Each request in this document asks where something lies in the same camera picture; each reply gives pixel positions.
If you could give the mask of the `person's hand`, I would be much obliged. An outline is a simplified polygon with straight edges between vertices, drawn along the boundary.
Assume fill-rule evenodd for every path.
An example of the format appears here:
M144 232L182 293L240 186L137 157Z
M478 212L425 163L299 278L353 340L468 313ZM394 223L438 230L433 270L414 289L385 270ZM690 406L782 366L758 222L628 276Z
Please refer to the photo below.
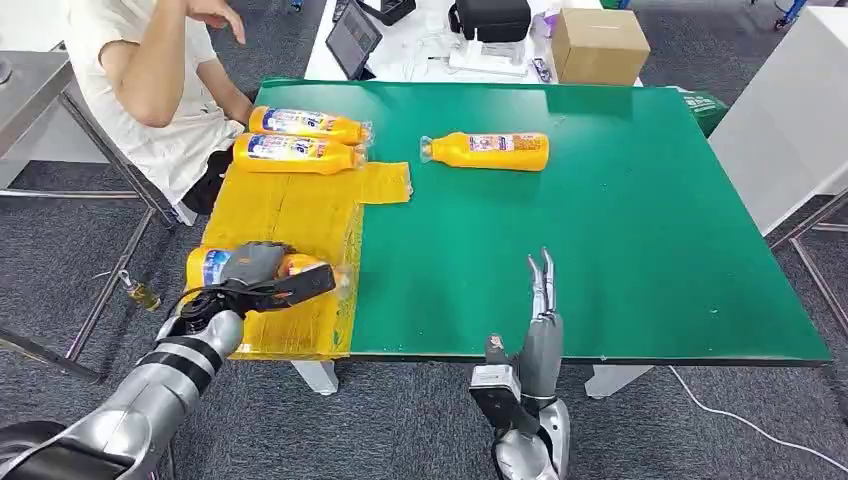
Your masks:
M225 0L187 0L186 15L214 28L229 27L236 41L246 44L243 20Z

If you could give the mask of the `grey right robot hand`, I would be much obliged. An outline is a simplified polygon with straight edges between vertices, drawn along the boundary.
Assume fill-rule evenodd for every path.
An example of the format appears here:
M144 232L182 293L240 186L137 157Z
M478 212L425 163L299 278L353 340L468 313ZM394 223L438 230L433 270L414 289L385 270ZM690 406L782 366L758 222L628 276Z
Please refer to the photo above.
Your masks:
M531 319L518 354L518 376L525 397L549 398L555 395L564 349L564 323L557 311L555 263L546 247L541 249L544 264L527 256L532 272Z

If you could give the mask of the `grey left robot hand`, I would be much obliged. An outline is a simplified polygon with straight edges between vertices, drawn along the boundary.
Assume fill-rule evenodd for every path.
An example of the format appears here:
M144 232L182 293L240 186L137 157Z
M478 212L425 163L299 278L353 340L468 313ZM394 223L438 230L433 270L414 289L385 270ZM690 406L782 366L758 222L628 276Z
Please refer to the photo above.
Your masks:
M291 308L336 288L331 265L274 242L237 247L221 280L228 307L241 315Z

